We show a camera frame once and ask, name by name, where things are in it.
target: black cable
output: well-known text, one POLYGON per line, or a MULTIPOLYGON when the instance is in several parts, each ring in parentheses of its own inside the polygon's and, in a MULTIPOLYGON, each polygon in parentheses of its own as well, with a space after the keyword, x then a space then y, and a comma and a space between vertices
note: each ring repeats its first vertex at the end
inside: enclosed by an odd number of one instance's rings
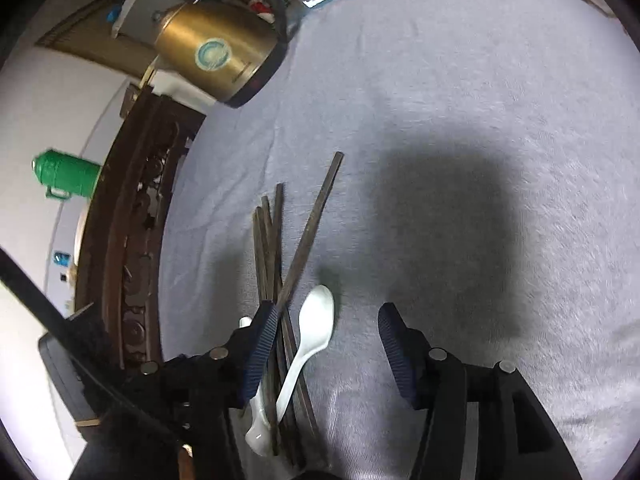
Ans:
POLYGON ((69 323, 51 304, 40 289, 29 279, 24 271, 0 247, 0 280, 13 295, 44 325, 44 328, 56 338, 78 366, 100 386, 113 400, 128 412, 137 416, 150 428, 172 442, 180 442, 178 436, 160 420, 149 414, 126 396, 111 380, 108 373, 98 364, 94 356, 76 338, 69 323))

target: white wall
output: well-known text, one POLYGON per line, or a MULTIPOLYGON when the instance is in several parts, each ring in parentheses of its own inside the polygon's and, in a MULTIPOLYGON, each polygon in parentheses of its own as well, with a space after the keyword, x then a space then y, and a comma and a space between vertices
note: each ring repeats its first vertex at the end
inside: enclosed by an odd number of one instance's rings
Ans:
MULTIPOLYGON (((30 48, 0 73, 0 244, 42 288, 59 203, 31 170, 54 146, 78 154, 125 76, 84 60, 30 48)), ((40 324, 0 288, 0 418, 36 476, 68 478, 47 375, 36 346, 40 324)))

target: wooden stick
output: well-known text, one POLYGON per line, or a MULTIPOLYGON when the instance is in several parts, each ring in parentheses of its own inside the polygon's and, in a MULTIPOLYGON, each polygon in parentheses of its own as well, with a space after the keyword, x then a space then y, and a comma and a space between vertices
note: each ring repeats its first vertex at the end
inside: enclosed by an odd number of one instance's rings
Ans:
MULTIPOLYGON (((275 204, 273 208, 273 231, 274 238, 276 240, 276 251, 275 251, 275 265, 274 265, 274 281, 276 286, 276 297, 280 298, 279 289, 282 288, 282 209, 284 206, 284 186, 283 184, 278 184, 276 186, 275 191, 275 204)), ((291 317, 289 315, 289 309, 285 308, 282 311, 282 319, 280 326, 278 327, 278 332, 282 335, 283 342, 283 350, 287 359, 287 370, 293 361, 293 357, 298 351, 298 346, 296 345, 296 336, 293 332, 293 325, 291 323, 291 317)), ((324 439, 322 435, 320 435, 320 431, 318 429, 318 422, 316 421, 316 414, 314 413, 313 406, 311 405, 311 398, 309 397, 309 391, 306 387, 306 381, 304 374, 300 374, 298 377, 298 382, 296 383, 296 394, 300 396, 300 401, 302 404, 302 408, 304 410, 304 415, 306 416, 306 420, 308 421, 309 430, 311 433, 311 437, 316 441, 316 449, 318 450, 318 455, 322 459, 322 461, 326 464, 327 456, 326 456, 326 446, 324 445, 324 439)), ((289 410, 292 410, 292 403, 287 408, 287 413, 289 410)))
MULTIPOLYGON (((266 233, 264 227, 264 212, 261 207, 255 208, 254 211, 254 259, 255 259, 255 275, 258 281, 258 296, 260 301, 272 300, 273 289, 267 290, 267 269, 266 260, 266 233)), ((264 393, 264 407, 267 421, 271 428, 271 443, 273 445, 273 454, 278 454, 278 438, 277 438, 277 412, 276 397, 273 391, 273 384, 280 383, 280 378, 276 376, 278 373, 278 365, 274 360, 273 352, 269 354, 267 361, 267 371, 263 378, 265 387, 262 389, 264 393)))
MULTIPOLYGON (((280 287, 282 286, 282 282, 280 281, 280 272, 276 268, 276 260, 278 258, 278 254, 281 252, 279 250, 279 246, 276 243, 277 240, 277 231, 282 230, 281 227, 278 228, 278 224, 273 224, 271 222, 271 216, 269 215, 269 200, 266 196, 262 197, 262 209, 265 211, 264 222, 268 226, 267 231, 269 232, 269 240, 271 243, 270 247, 270 258, 272 258, 272 270, 273 276, 277 276, 278 279, 274 284, 274 298, 278 297, 278 293, 280 291, 280 287)), ((271 353, 271 356, 275 356, 275 363, 278 367, 278 380, 274 382, 274 391, 275 397, 277 398, 280 394, 280 389, 284 383, 284 378, 287 375, 287 371, 289 371, 289 365, 287 364, 287 356, 284 350, 284 341, 282 339, 282 322, 278 324, 278 331, 276 332, 276 341, 274 351, 271 353)), ((302 471, 306 467, 306 457, 305 451, 302 446, 302 440, 300 437, 300 430, 298 428, 298 423, 296 421, 296 414, 292 408, 292 406, 287 409, 282 418, 282 421, 278 425, 280 430, 280 437, 282 440, 282 450, 284 451, 289 463, 296 469, 302 471)))
POLYGON ((318 232, 318 224, 320 223, 320 217, 322 216, 324 205, 326 204, 326 200, 329 198, 329 193, 331 192, 331 188, 334 184, 335 175, 338 173, 338 168, 340 168, 340 163, 343 158, 344 153, 335 152, 334 160, 332 160, 331 165, 329 166, 329 170, 324 178, 324 182, 322 183, 316 202, 311 210, 311 214, 306 221, 305 230, 302 231, 302 236, 300 237, 296 252, 293 255, 293 260, 291 261, 291 266, 287 272, 287 277, 284 280, 282 290, 278 296, 276 310, 279 312, 282 312, 282 310, 287 307, 289 299, 300 280, 300 276, 305 270, 306 261, 309 258, 309 253, 311 252, 311 246, 314 244, 316 232, 318 232))
POLYGON ((178 480, 196 480, 193 458, 183 447, 178 450, 178 480))

